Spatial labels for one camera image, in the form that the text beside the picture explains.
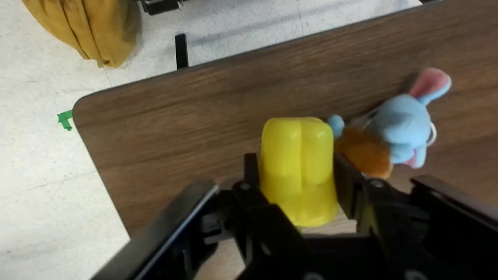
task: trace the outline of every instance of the yellow block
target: yellow block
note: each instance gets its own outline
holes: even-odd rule
[[[338,210],[333,136],[319,119],[272,119],[263,128],[260,178],[266,200],[297,228],[317,228]]]

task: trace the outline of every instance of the brown table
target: brown table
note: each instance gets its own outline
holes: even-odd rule
[[[75,122],[131,235],[190,181],[240,178],[271,117],[353,117],[433,66],[454,88],[431,105],[426,168],[498,204],[498,2],[447,0],[109,89]]]

